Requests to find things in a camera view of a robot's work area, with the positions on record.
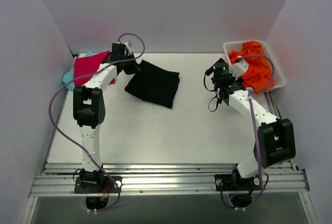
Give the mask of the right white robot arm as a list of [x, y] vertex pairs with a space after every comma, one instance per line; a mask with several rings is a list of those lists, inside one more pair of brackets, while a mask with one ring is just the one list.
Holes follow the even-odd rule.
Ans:
[[249, 178], [261, 176], [263, 169], [296, 155], [293, 123], [268, 112], [250, 95], [242, 78], [247, 70], [248, 63], [244, 58], [233, 65], [219, 59], [204, 73], [205, 76], [212, 76], [216, 103], [232, 107], [253, 125], [253, 154], [237, 164], [230, 176], [230, 182], [236, 189], [244, 188]]

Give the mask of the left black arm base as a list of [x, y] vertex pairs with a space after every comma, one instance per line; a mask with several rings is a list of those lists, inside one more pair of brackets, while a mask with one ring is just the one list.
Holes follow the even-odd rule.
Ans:
[[84, 169], [76, 170], [73, 175], [75, 182], [75, 194], [97, 194], [97, 196], [86, 197], [85, 205], [91, 211], [103, 211], [109, 203], [110, 193], [120, 193], [122, 177], [112, 176], [117, 184], [111, 181], [102, 171], [87, 172]]

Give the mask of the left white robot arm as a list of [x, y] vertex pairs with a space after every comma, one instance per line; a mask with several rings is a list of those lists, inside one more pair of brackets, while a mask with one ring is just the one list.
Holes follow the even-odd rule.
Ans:
[[84, 148], [79, 179], [92, 192], [100, 192], [106, 180], [99, 141], [100, 127], [106, 117], [103, 92], [121, 72], [132, 75], [139, 71], [132, 43], [118, 41], [112, 44], [112, 50], [103, 58], [97, 72], [85, 84], [74, 88], [73, 117], [79, 126]]

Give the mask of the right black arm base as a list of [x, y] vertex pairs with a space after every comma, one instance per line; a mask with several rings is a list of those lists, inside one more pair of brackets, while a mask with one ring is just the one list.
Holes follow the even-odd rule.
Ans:
[[253, 192], [261, 190], [259, 179], [237, 178], [231, 174], [216, 174], [215, 189], [220, 193], [223, 204], [230, 209], [245, 210], [253, 202]]

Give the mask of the black t-shirt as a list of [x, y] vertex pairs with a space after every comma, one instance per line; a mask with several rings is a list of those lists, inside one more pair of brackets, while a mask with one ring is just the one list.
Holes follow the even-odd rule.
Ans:
[[180, 73], [164, 70], [145, 60], [141, 61], [140, 69], [124, 90], [142, 101], [171, 109], [178, 90]]

